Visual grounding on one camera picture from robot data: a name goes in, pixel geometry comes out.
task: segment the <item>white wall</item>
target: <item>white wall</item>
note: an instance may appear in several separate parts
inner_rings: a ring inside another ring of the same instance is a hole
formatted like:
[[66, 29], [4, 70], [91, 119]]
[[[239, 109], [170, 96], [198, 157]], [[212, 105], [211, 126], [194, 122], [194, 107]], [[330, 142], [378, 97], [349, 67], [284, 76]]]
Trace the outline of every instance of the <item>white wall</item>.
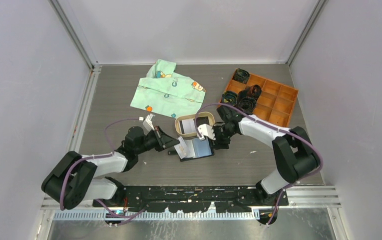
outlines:
[[355, 239], [382, 239], [382, 0], [332, 0], [292, 65]]
[[284, 63], [317, 0], [63, 3], [100, 64]]
[[36, 233], [88, 74], [48, 1], [0, 0], [0, 240]]

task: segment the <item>wooden compartment tray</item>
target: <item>wooden compartment tray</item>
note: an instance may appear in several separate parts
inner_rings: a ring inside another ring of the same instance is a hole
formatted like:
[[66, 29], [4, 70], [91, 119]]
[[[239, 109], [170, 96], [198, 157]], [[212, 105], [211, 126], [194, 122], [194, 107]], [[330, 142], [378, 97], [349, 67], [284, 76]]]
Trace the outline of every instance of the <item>wooden compartment tray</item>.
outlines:
[[298, 90], [251, 73], [247, 84], [233, 80], [232, 75], [225, 91], [237, 94], [253, 85], [259, 85], [262, 89], [253, 114], [272, 124], [287, 127], [294, 111]]

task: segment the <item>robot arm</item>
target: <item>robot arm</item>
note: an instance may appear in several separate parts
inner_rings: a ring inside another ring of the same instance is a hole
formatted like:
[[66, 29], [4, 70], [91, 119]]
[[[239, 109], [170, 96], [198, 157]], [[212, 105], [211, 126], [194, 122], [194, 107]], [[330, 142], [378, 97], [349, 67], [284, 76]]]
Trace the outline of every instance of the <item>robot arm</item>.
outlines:
[[122, 145], [113, 153], [87, 156], [70, 151], [45, 178], [41, 189], [57, 202], [60, 202], [61, 188], [69, 168], [77, 161], [86, 158], [73, 168], [64, 192], [63, 205], [72, 209], [81, 201], [103, 199], [106, 205], [119, 204], [124, 199], [123, 185], [113, 178], [94, 179], [109, 173], [129, 171], [138, 162], [138, 155], [155, 149], [158, 152], [179, 144], [165, 134], [160, 127], [153, 126], [149, 115], [144, 126], [149, 133], [144, 134], [141, 127], [131, 127]]
[[[272, 130], [226, 106], [218, 107], [217, 112], [224, 121], [223, 125], [208, 126], [205, 124], [198, 127], [202, 135], [212, 138], [214, 149], [228, 149], [230, 137], [234, 134], [250, 136], [273, 149], [276, 169], [256, 184], [257, 189], [261, 192], [261, 197], [266, 198], [285, 186], [295, 183], [320, 165], [319, 157], [300, 140], [283, 132]], [[306, 131], [301, 127], [289, 129], [263, 121], [255, 115], [250, 117], [274, 128], [292, 132], [311, 143]]]

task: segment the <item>gray wooden tabletop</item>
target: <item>gray wooden tabletop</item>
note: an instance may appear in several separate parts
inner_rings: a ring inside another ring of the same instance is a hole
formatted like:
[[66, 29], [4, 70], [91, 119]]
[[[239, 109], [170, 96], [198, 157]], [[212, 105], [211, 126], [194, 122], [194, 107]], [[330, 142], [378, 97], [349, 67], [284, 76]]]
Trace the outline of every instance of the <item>gray wooden tabletop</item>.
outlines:
[[[110, 152], [104, 128], [119, 119], [147, 115], [144, 110], [130, 107], [130, 102], [139, 79], [145, 77], [149, 68], [149, 65], [103, 66], [80, 146], [81, 154]], [[236, 68], [293, 85], [285, 64], [178, 65], [176, 72], [191, 77], [207, 90], [204, 103], [216, 103]], [[221, 121], [215, 107], [206, 109], [214, 114], [216, 121]], [[177, 137], [173, 118], [156, 114], [153, 123], [172, 137]], [[108, 131], [116, 146], [121, 144], [132, 126], [142, 125], [138, 121], [126, 121]], [[295, 126], [306, 128], [298, 103], [289, 127]], [[231, 138], [230, 149], [216, 150], [211, 157], [180, 162], [178, 156], [168, 156], [166, 150], [151, 150], [141, 154], [139, 162], [130, 171], [110, 176], [124, 185], [254, 185], [273, 171], [275, 166], [271, 148], [248, 136], [235, 135]], [[319, 174], [301, 182], [323, 184]]]

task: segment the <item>folded cloth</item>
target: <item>folded cloth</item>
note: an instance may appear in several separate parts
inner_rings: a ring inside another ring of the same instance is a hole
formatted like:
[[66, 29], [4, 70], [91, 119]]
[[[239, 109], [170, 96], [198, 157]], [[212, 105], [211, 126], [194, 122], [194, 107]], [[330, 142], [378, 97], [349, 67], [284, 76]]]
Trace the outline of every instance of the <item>folded cloth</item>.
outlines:
[[195, 114], [205, 89], [192, 78], [175, 73], [176, 63], [159, 59], [139, 80], [131, 107], [177, 118]]

